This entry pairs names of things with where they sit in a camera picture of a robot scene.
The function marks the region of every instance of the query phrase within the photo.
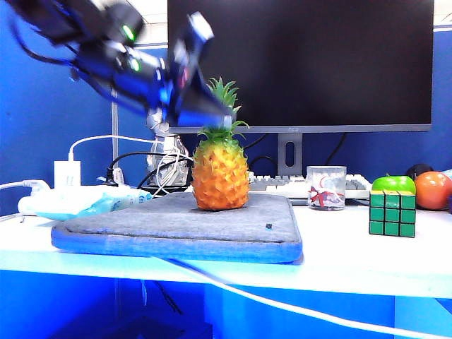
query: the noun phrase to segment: white charger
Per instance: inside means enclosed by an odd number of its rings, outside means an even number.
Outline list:
[[[81,185],[81,162],[54,161],[54,188]]]

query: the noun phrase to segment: plug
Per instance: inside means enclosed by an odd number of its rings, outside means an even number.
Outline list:
[[[122,169],[120,167],[115,167],[113,169],[113,180],[117,182],[118,184],[124,185],[124,174],[122,172]]]
[[[54,187],[80,186],[81,162],[80,161],[54,161]]]
[[[105,182],[102,185],[107,185],[107,186],[115,186],[118,187],[118,183],[115,182],[114,177],[113,177],[113,169],[111,167],[107,168],[107,173],[105,175]]]
[[[31,196],[34,196],[35,194],[41,192],[50,190],[50,186],[45,182],[44,180],[23,180],[22,181],[24,187],[30,187],[31,188]]]

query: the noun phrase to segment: green apple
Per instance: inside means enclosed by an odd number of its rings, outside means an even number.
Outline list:
[[[380,177],[375,179],[372,184],[372,190],[383,191],[388,189],[391,191],[409,191],[416,194],[416,184],[407,175],[386,175],[385,177]]]

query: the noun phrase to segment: desk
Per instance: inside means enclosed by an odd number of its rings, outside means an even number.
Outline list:
[[[221,280],[289,290],[452,298],[452,215],[417,211],[416,237],[368,233],[365,206],[335,212],[295,207],[304,257],[298,264],[188,261]],[[0,270],[202,283],[157,258],[61,251],[52,221],[0,219]]]

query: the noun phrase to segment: rubik's cube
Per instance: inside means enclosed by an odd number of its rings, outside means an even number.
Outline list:
[[[371,191],[369,233],[415,237],[416,195],[406,191]]]

